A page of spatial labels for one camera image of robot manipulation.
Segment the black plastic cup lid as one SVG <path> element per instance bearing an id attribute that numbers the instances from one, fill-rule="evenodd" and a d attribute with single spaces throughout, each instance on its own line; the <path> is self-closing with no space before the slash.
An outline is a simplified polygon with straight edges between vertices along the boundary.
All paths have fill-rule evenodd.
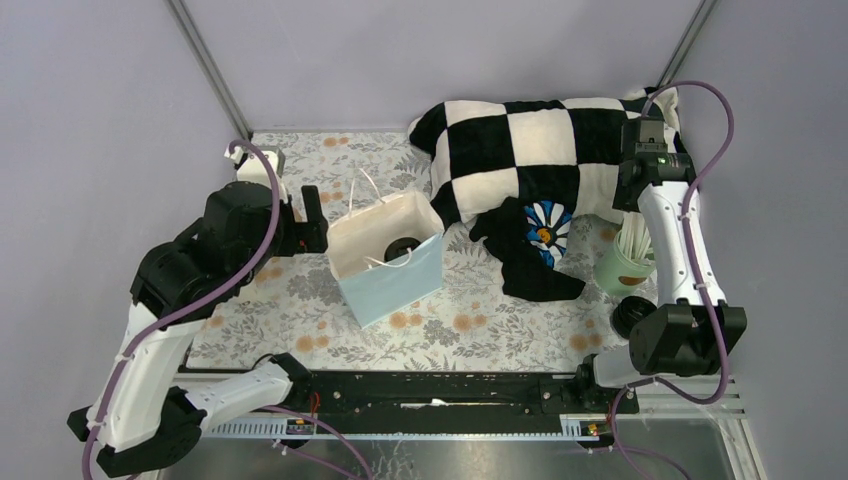
<path id="1" fill-rule="evenodd" d="M 414 237 L 402 237 L 391 242 L 384 251 L 383 260 L 390 262 L 397 258 L 408 255 L 421 245 L 421 241 Z"/>

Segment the light blue paper bag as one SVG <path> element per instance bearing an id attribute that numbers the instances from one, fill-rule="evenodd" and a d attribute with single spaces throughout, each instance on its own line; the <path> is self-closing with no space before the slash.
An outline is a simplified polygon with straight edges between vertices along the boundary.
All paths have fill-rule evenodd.
<path id="1" fill-rule="evenodd" d="M 365 179 L 376 201 L 356 208 Z M 378 323 L 443 285 L 441 218 L 418 190 L 383 195 L 364 169 L 353 177 L 347 212 L 328 227 L 326 257 L 360 327 Z"/>

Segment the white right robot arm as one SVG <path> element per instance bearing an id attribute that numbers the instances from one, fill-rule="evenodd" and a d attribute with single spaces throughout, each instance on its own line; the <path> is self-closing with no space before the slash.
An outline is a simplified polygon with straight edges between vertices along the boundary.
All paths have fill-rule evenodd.
<path id="1" fill-rule="evenodd" d="M 607 405 L 614 388 L 668 385 L 671 375 L 718 375 L 715 393 L 702 400 L 716 401 L 729 383 L 729 353 L 747 328 L 744 309 L 728 304 L 710 265 L 693 161 L 671 152 L 664 132 L 659 118 L 627 120 L 622 127 L 613 204 L 646 222 L 658 306 L 633 327 L 627 346 L 587 360 L 591 374 L 575 382 L 573 396 L 589 412 Z"/>

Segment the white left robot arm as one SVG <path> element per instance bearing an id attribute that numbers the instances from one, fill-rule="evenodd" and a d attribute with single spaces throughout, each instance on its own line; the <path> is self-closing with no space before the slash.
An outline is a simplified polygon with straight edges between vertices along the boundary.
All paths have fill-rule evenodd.
<path id="1" fill-rule="evenodd" d="M 207 198 L 201 217 L 143 257 L 110 378 L 93 405 L 68 416 L 84 443 L 86 471 L 99 467 L 113 479 L 161 470 L 223 423 L 269 406 L 296 411 L 313 402 L 310 371 L 288 353 L 207 387 L 174 383 L 216 308 L 269 260 L 326 250 L 319 190 L 306 185 L 301 193 L 306 217 L 297 220 L 289 196 L 274 199 L 259 183 L 229 183 Z"/>

